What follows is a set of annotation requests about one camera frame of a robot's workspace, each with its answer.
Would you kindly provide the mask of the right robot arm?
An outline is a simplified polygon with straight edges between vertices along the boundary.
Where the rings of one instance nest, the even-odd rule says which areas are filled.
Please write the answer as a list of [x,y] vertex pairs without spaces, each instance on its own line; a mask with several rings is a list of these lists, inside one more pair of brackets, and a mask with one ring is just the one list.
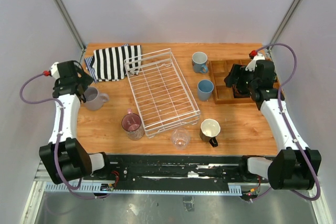
[[278,154],[273,159],[243,156],[238,177],[250,182],[256,175],[266,178],[275,190],[311,190],[315,185],[321,155],[302,139],[289,116],[284,96],[274,85],[275,66],[269,60],[234,64],[224,79],[228,88],[247,95],[266,118],[275,138]]

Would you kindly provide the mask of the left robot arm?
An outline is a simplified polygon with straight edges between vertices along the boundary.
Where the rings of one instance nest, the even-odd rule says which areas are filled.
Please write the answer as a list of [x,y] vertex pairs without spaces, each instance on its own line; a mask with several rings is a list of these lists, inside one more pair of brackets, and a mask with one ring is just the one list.
[[112,175],[112,166],[104,152],[88,154],[77,140],[77,117],[84,92],[93,82],[79,62],[54,63],[48,75],[55,79],[51,100],[56,106],[54,128],[39,156],[55,184],[81,179],[89,175],[102,180]]

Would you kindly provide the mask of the pink ghost mug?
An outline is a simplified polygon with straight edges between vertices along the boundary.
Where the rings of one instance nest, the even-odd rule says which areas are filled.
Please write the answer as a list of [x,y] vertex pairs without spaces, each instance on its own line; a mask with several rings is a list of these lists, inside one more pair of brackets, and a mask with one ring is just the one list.
[[127,114],[123,117],[121,126],[127,134],[127,137],[133,141],[141,139],[145,132],[139,115],[127,110]]

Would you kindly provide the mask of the lilac grey mug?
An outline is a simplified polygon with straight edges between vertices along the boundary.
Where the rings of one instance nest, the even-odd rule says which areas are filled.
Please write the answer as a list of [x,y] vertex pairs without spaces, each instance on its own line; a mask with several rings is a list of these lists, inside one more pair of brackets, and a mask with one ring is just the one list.
[[103,107],[103,105],[110,100],[109,95],[106,93],[101,93],[95,87],[89,87],[85,92],[84,96],[86,102],[84,106],[90,111],[96,111]]

